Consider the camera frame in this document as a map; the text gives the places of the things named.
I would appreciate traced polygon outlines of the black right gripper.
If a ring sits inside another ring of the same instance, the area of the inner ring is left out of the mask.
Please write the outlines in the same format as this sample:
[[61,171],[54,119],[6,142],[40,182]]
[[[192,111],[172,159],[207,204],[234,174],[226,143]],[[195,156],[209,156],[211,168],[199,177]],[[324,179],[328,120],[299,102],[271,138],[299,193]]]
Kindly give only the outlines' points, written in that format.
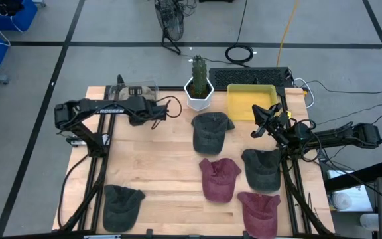
[[259,127],[257,130],[251,132],[252,138],[262,137],[268,131],[268,135],[274,138],[279,145],[288,145],[290,140],[286,136],[285,125],[288,122],[288,116],[283,112],[275,115],[281,109],[281,103],[274,104],[269,109],[262,108],[256,104],[251,106],[256,125],[264,125],[267,123],[266,129]]

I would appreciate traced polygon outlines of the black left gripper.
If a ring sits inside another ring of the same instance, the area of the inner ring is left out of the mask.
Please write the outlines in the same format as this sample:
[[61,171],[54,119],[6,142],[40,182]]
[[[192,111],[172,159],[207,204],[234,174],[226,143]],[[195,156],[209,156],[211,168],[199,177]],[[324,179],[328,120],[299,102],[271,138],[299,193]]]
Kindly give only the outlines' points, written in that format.
[[132,111],[129,116],[129,123],[132,126],[143,125],[145,122],[150,120],[165,120],[166,114],[160,114],[157,116],[157,111],[167,112],[168,106],[157,106],[155,100],[148,100],[146,98],[129,98],[127,100],[129,104],[129,109]]

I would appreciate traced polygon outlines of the dark grey baseball cap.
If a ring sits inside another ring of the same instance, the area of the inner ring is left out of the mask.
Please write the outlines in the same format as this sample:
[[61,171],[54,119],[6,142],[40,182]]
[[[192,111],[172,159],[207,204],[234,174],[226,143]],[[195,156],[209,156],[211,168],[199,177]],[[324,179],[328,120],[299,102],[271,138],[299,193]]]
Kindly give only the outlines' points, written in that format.
[[253,190],[273,192],[280,189],[281,172],[279,164],[281,152],[278,149],[273,151],[246,149],[241,154],[241,159],[245,163],[248,185]]
[[226,132],[235,125],[223,112],[206,112],[195,116],[191,122],[193,148],[197,153],[217,155],[223,149]]

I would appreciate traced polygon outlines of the maroon baseball cap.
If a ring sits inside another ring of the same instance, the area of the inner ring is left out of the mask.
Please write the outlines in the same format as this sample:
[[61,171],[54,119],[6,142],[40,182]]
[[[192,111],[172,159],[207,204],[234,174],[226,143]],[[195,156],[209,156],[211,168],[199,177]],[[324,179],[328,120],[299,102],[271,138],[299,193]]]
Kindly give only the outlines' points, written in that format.
[[204,158],[199,167],[202,172],[202,190],[205,198],[211,202],[230,202],[236,178],[241,173],[235,161],[229,158],[209,161]]
[[237,197],[242,204],[243,223],[247,233],[256,239],[275,238],[278,231],[280,196],[240,192]]

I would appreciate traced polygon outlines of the black baseball cap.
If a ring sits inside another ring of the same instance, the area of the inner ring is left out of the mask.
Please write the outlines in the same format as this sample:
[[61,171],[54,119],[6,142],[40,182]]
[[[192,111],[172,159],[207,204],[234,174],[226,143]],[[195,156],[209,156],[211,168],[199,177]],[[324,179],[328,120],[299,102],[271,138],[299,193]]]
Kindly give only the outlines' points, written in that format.
[[108,232],[126,232],[134,227],[145,194],[119,185],[104,186],[103,227]]

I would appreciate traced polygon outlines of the yellow plastic bin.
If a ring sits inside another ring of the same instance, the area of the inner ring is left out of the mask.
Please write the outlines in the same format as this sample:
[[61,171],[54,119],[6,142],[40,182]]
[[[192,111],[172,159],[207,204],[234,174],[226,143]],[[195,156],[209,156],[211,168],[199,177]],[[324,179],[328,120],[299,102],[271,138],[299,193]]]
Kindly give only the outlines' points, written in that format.
[[227,114],[233,121],[253,121],[253,104],[269,109],[277,103],[273,85],[230,84],[227,87]]

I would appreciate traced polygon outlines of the white hexagonal plant pot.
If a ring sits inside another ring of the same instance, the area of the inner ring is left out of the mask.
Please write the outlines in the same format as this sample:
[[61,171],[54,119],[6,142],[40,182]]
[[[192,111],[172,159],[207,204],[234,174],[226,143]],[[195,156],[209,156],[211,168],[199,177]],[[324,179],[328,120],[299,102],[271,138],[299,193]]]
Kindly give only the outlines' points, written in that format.
[[209,107],[210,105],[210,102],[211,102],[211,99],[212,99],[212,95],[214,93],[214,87],[212,86],[212,83],[209,81],[208,78],[206,78],[206,83],[207,83],[207,95],[205,98],[193,98],[191,96],[191,93],[189,91],[189,88],[192,84],[192,81],[193,81],[193,77],[191,77],[187,83],[185,84],[185,86],[183,87],[184,88],[184,91],[185,91],[185,94],[186,94],[186,97],[187,97],[187,105],[189,108],[192,108],[193,110],[199,112],[199,111],[202,111],[202,110],[205,110],[206,108]]

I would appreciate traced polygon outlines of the green cactus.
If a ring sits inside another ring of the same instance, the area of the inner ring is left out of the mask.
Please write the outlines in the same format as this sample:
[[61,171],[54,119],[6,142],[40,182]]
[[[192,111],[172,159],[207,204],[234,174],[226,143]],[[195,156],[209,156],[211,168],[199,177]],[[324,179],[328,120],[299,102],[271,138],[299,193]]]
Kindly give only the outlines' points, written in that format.
[[201,98],[206,92],[207,86],[207,68],[205,60],[196,55],[192,62],[192,85],[190,87],[192,96],[194,98]]

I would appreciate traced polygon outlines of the white paper roll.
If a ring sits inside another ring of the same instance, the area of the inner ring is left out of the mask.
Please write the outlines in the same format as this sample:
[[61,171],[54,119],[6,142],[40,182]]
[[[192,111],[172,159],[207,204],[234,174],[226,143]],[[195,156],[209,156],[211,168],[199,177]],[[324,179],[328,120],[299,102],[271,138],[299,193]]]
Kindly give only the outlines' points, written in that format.
[[330,196],[330,202],[336,210],[349,209],[353,204],[351,197],[348,194],[341,192],[332,193]]
[[379,230],[379,215],[378,214],[362,214],[359,218],[361,226],[372,232]]

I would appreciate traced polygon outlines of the black aluminium table frame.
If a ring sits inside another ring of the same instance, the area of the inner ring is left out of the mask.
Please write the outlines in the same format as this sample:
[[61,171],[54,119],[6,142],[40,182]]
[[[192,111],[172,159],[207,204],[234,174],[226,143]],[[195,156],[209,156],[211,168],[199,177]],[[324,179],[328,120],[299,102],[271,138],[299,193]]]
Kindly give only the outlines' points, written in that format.
[[[235,121],[235,129],[226,133],[225,143],[219,155],[197,154],[192,146],[194,128],[191,121],[199,112],[187,106],[183,90],[161,90],[159,97],[176,96],[182,104],[178,118],[168,118],[151,130],[153,122],[139,127],[129,125],[127,116],[115,118],[105,183],[142,190],[146,197],[134,227],[125,234],[185,236],[242,236],[245,230],[242,205],[237,193],[253,190],[247,183],[241,154],[244,149],[274,150],[276,142],[268,135],[253,139],[250,133],[257,129],[254,119]],[[205,199],[202,192],[202,174],[199,162],[207,158],[233,159],[242,173],[238,176],[231,202],[217,204]],[[84,198],[89,177],[91,184],[97,179],[101,159],[86,159],[70,175],[64,188],[60,212],[62,224],[66,224]],[[324,226],[334,231],[334,225],[324,189],[319,166],[299,162],[303,191]],[[290,217],[287,191],[281,176],[281,188],[277,192],[263,193],[280,195],[278,206],[278,236],[293,236],[291,219],[297,223],[299,232],[305,232],[301,210],[294,199]]]

